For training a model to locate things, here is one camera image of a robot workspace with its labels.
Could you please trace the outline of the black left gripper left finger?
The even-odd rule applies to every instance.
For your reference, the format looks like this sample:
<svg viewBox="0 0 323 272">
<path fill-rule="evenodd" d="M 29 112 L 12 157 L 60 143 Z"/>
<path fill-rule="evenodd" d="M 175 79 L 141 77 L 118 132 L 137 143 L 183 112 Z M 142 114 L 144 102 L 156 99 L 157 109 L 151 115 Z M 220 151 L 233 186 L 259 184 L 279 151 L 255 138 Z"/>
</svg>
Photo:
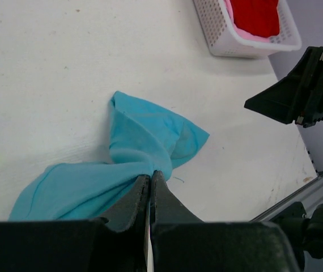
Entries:
<svg viewBox="0 0 323 272">
<path fill-rule="evenodd" d="M 146 271 L 149 182 L 92 219 L 0 222 L 0 271 Z"/>
</svg>

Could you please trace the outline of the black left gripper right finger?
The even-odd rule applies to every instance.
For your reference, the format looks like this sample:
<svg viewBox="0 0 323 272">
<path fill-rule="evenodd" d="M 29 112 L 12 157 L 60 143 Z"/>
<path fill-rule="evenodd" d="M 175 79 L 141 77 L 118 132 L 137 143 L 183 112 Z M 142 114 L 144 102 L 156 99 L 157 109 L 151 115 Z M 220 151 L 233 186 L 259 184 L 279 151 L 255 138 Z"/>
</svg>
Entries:
<svg viewBox="0 0 323 272">
<path fill-rule="evenodd" d="M 168 189 L 150 191 L 154 271 L 299 271 L 287 236 L 271 222 L 203 222 Z"/>
</svg>

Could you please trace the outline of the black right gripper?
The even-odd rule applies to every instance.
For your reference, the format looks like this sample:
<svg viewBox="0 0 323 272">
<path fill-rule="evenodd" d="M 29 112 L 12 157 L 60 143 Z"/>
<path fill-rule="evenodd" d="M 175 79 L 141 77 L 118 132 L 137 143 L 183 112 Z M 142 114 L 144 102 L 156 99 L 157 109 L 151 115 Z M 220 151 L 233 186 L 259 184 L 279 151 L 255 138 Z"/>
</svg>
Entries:
<svg viewBox="0 0 323 272">
<path fill-rule="evenodd" d="M 301 63 L 276 84 L 248 99 L 244 108 L 283 124 L 293 122 L 293 107 L 298 92 L 294 122 L 304 128 L 323 121 L 323 46 L 307 47 Z"/>
</svg>

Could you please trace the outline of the turquoise t shirt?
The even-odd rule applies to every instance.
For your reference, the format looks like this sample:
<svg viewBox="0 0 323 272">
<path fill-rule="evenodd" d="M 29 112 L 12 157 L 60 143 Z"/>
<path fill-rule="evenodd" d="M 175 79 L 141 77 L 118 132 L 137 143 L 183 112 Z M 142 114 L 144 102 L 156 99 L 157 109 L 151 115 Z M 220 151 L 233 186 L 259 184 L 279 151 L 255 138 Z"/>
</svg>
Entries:
<svg viewBox="0 0 323 272">
<path fill-rule="evenodd" d="M 100 215 L 140 175 L 172 171 L 194 158 L 208 132 L 152 102 L 117 91 L 109 102 L 111 163 L 51 165 L 18 196 L 10 221 L 86 219 Z"/>
</svg>

